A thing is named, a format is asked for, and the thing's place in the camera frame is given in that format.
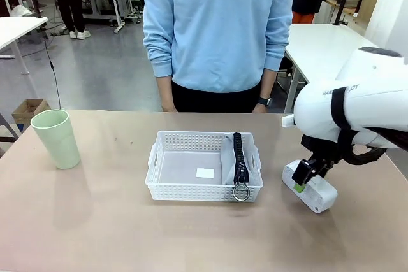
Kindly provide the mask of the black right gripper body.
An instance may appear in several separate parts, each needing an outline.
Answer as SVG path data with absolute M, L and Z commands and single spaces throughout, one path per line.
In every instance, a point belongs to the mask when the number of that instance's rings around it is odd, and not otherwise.
M 333 161 L 336 165 L 342 160 L 342 154 L 336 142 L 303 135 L 301 145 L 312 152 L 310 159 L 315 159 L 316 164 L 318 161 Z

